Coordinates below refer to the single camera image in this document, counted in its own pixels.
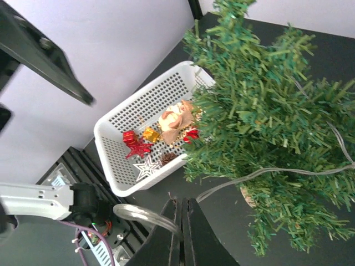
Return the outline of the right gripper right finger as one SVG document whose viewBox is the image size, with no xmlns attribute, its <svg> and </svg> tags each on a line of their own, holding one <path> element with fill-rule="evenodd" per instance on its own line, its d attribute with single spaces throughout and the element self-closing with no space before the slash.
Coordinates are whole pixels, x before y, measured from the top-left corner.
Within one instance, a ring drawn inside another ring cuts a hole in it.
<svg viewBox="0 0 355 266">
<path fill-rule="evenodd" d="M 185 265 L 238 265 L 214 234 L 196 199 L 182 200 L 182 261 Z"/>
</svg>

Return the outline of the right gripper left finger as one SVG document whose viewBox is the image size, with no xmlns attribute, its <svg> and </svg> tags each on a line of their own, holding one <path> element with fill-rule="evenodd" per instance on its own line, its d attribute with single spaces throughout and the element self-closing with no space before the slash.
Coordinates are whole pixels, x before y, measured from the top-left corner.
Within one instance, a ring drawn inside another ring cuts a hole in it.
<svg viewBox="0 0 355 266">
<path fill-rule="evenodd" d="M 144 244 L 126 263 L 127 265 L 180 265 L 181 204 L 175 199 L 168 200 L 161 211 L 161 215 L 171 220 L 178 232 L 173 233 L 162 226 L 156 225 Z"/>
</svg>

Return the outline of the clear wire string lights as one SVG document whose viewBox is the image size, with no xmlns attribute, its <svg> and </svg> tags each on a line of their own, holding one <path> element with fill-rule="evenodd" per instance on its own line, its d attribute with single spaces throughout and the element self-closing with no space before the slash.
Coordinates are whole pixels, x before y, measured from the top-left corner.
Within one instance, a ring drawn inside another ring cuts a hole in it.
<svg viewBox="0 0 355 266">
<path fill-rule="evenodd" d="M 198 195 L 197 197 L 197 202 L 200 203 L 201 201 L 207 199 L 209 196 L 211 196 L 213 193 L 215 193 L 216 191 L 227 187 L 227 186 L 231 186 L 231 185 L 236 185 L 245 181 L 249 181 L 252 180 L 264 173 L 269 173 L 269 172 L 292 172 L 292 173 L 297 173 L 300 175 L 307 175 L 307 176 L 327 176 L 327 175 L 331 175 L 331 174 L 335 174 L 335 173 L 339 173 L 345 170 L 350 170 L 350 169 L 354 169 L 354 161 L 352 160 L 352 158 L 350 157 L 346 146 L 344 144 L 344 140 L 343 137 L 341 136 L 341 134 L 339 133 L 339 131 L 331 124 L 328 123 L 329 127 L 331 128 L 332 132 L 334 133 L 339 146 L 343 152 L 343 154 L 345 155 L 346 159 L 350 162 L 349 165 L 346 165 L 344 167 L 341 168 L 335 168 L 335 169 L 331 169 L 331 170 L 325 170 L 322 172 L 312 172 L 312 171 L 306 171 L 306 170 L 300 170 L 300 169 L 293 169 L 293 168 L 279 168 L 279 167 L 269 167 L 269 168 L 262 168 L 259 169 L 249 175 L 246 175 L 244 177 L 240 177 L 236 180 L 232 180 L 232 181 L 228 181 L 225 182 L 221 185 L 215 186 L 207 191 L 204 191 L 203 193 L 201 193 L 200 195 Z M 133 204 L 117 204 L 113 207 L 113 212 L 116 216 L 118 216 L 119 218 L 122 218 L 124 220 L 128 220 L 128 221 L 137 221 L 137 222 L 146 222 L 150 225 L 154 225 L 154 226 L 160 226 L 163 227 L 165 229 L 167 229 L 168 231 L 170 231 L 171 233 L 173 233 L 174 235 L 178 236 L 180 239 L 183 239 L 184 237 L 182 236 L 182 230 L 180 229 L 180 227 L 178 225 L 176 225 L 172 220 L 164 217 L 161 214 L 158 214 L 154 211 L 151 211 L 147 208 L 143 208 L 143 207 L 139 207 Z"/>
</svg>

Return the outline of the small green christmas tree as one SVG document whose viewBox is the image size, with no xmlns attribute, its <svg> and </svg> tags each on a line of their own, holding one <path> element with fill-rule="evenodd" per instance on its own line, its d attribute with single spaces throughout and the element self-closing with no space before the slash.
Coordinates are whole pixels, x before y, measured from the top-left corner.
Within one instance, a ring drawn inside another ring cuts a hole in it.
<svg viewBox="0 0 355 266">
<path fill-rule="evenodd" d="M 349 165 L 329 127 L 341 134 L 354 161 L 354 81 L 312 80 L 306 54 L 312 36 L 288 27 L 263 45 L 245 17 L 252 1 L 216 1 L 217 25 L 185 34 L 195 65 L 208 70 L 212 86 L 192 97 L 199 138 L 185 145 L 186 178 L 228 181 L 269 167 L 322 172 Z M 325 205 L 350 208 L 354 169 L 327 176 L 264 173 L 235 186 L 253 205 L 248 236 L 257 255 L 285 231 L 292 248 L 308 252 L 316 235 L 348 240 L 354 229 Z"/>
</svg>

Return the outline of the white plastic basket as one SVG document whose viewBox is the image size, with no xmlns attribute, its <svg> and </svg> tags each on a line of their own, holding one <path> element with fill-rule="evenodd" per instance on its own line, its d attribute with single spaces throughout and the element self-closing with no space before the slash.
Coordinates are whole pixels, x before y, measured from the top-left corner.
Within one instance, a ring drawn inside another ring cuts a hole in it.
<svg viewBox="0 0 355 266">
<path fill-rule="evenodd" d="M 183 166 L 183 127 L 176 140 L 163 140 L 159 117 L 170 106 L 191 100 L 213 78 L 191 61 L 178 63 L 113 108 L 94 126 L 94 140 L 112 192 L 127 197 L 147 190 Z"/>
</svg>

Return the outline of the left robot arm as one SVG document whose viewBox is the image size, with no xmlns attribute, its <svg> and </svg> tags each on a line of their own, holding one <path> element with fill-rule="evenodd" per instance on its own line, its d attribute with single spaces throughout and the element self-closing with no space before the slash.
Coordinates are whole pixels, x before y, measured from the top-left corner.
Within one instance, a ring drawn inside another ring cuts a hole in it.
<svg viewBox="0 0 355 266">
<path fill-rule="evenodd" d="M 82 147 L 115 100 L 117 1 L 9 1 L 61 47 L 79 81 L 95 97 L 87 106 L 27 67 L 1 101 L 14 113 L 1 135 L 1 181 L 34 184 L 69 147 Z"/>
</svg>

